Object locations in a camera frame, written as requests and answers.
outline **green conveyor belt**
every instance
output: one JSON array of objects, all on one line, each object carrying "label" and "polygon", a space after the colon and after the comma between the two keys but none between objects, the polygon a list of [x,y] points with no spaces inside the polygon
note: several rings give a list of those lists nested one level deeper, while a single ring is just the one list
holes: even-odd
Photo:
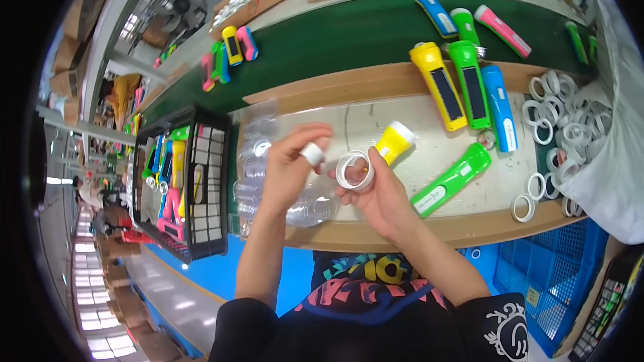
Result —
[{"label": "green conveyor belt", "polygon": [[[576,58],[559,13],[516,0],[439,0],[450,10],[472,13],[486,4],[533,49],[522,60],[487,27],[477,24],[487,59],[528,63],[589,74]],[[580,28],[584,43],[588,31]],[[351,68],[409,61],[417,42],[445,42],[413,0],[352,0],[306,12],[254,33],[258,58],[230,68],[231,82],[202,90],[198,67],[171,86],[144,112],[147,122],[191,102],[217,112],[245,107],[244,96],[293,81]]]}]

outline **black t-shirt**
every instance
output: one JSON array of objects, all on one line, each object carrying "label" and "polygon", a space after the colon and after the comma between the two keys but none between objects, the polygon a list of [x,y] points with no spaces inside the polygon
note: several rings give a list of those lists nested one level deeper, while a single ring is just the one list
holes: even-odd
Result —
[{"label": "black t-shirt", "polygon": [[221,306],[209,361],[527,361],[521,294],[455,308],[401,254],[314,258],[313,291],[282,317]]}]

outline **worker in yellow shirt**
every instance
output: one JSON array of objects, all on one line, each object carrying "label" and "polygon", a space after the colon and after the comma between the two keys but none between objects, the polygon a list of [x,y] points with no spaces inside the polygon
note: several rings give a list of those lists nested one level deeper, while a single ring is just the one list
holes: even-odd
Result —
[{"label": "worker in yellow shirt", "polygon": [[126,74],[125,76],[115,77],[112,81],[103,79],[99,102],[106,101],[108,105],[114,108],[114,120],[116,120],[117,130],[119,131],[123,130],[123,125],[125,124],[127,104],[134,98],[135,91],[140,84],[140,74]]}]

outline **person's left hand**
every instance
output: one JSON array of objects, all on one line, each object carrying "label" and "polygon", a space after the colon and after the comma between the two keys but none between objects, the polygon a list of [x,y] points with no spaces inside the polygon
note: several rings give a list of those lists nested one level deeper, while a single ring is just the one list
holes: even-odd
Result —
[{"label": "person's left hand", "polygon": [[326,151],[331,137],[333,127],[328,123],[303,123],[297,125],[288,136],[273,143],[266,162],[260,209],[282,213],[295,203],[311,169],[320,174],[319,166],[314,168],[300,155],[300,151],[310,142]]}]

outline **white print on sleeve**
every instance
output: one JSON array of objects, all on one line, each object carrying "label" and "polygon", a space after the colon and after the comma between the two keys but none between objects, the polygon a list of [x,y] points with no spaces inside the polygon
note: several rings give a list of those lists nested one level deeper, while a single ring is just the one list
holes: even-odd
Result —
[{"label": "white print on sleeve", "polygon": [[[506,303],[501,313],[495,310],[494,313],[488,313],[486,318],[496,317],[498,327],[496,333],[490,332],[483,334],[485,339],[496,347],[496,353],[505,355],[512,362],[527,362],[527,327],[526,327],[526,310],[518,303]],[[505,349],[511,339],[510,353]]]}]

